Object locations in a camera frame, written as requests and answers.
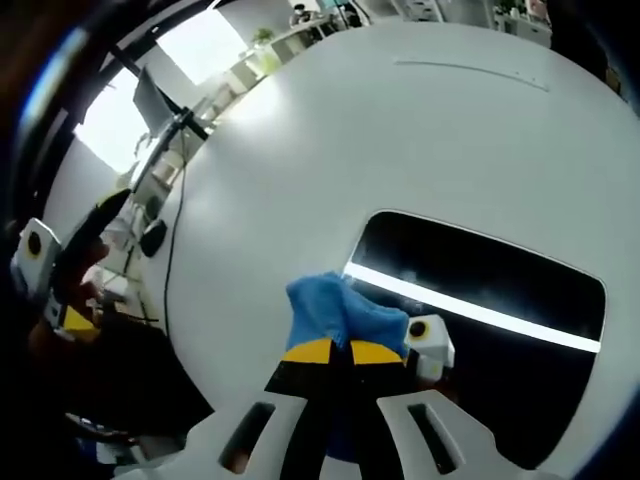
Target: blue cloth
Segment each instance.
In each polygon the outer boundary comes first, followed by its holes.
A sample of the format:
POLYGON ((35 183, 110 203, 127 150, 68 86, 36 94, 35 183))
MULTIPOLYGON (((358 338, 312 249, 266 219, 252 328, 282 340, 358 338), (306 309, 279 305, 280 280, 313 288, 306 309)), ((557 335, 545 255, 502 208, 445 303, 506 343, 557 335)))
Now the blue cloth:
POLYGON ((344 349, 350 340, 377 343, 401 357, 409 316, 397 308, 377 305, 351 289, 333 272, 302 277, 287 286, 293 325, 287 350, 329 337, 344 349))

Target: desk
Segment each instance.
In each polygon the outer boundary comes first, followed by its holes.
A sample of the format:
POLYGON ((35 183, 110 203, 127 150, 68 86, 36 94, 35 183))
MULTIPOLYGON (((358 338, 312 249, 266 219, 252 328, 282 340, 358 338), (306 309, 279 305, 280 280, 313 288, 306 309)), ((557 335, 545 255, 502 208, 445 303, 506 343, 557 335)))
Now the desk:
POLYGON ((322 17, 322 18, 317 18, 316 20, 311 20, 310 22, 305 22, 305 23, 300 23, 298 25, 296 25, 295 27, 291 27, 291 30, 284 33, 283 35, 289 36, 289 35, 293 35, 293 34, 297 34, 300 32, 304 32, 306 30, 311 30, 312 28, 315 28, 319 33, 320 36, 322 38, 327 38, 327 35, 325 35, 325 33, 322 31, 322 25, 326 25, 328 23, 331 22, 331 18, 327 17, 322 17))
MULTIPOLYGON (((638 128, 595 77, 509 35, 400 22, 334 35, 249 92, 189 164, 168 293, 176 352, 218 409, 273 373, 285 285, 340 271, 373 213, 460 225, 607 287, 591 382, 542 465, 571 476, 637 385, 638 128)), ((144 273, 159 306, 168 250, 144 273)))

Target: window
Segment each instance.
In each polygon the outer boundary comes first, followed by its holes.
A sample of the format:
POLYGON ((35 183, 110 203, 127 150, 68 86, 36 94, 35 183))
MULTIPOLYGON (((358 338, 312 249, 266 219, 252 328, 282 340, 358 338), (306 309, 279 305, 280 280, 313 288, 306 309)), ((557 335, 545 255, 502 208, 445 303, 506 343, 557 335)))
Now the window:
POLYGON ((247 49, 238 32, 217 10, 205 10, 157 42, 196 85, 228 70, 247 49))
POLYGON ((78 139, 118 174, 136 161, 140 137, 149 131, 133 103, 138 79, 122 69, 87 109, 84 123, 75 129, 78 139))

